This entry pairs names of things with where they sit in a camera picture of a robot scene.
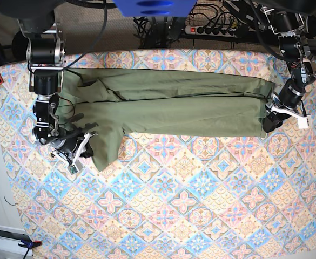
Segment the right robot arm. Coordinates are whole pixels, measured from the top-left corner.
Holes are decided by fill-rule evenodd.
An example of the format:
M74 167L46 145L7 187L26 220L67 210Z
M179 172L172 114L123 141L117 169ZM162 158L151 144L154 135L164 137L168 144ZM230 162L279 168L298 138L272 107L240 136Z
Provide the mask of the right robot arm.
M97 123L67 131L56 114L64 71L69 68L63 61L65 43L55 18L55 8L62 4L64 1L0 1L0 13L17 19L23 37L28 40L29 88L37 94L33 106L37 125L32 130L36 144L52 146L70 167L80 157L92 158L95 165L106 167L116 158L108 158L106 152L93 152L89 143L96 135L92 128Z

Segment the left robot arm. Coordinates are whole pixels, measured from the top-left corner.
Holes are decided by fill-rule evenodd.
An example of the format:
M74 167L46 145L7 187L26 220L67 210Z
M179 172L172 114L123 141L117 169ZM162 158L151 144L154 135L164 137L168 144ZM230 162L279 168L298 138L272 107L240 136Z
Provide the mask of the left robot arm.
M308 18L316 13L316 1L246 1L240 14L252 17L259 43L276 59L285 61L290 78L274 90L266 104L262 126L266 133L282 126L290 117L300 129L309 126L303 97L306 86L316 81L316 63L307 34Z

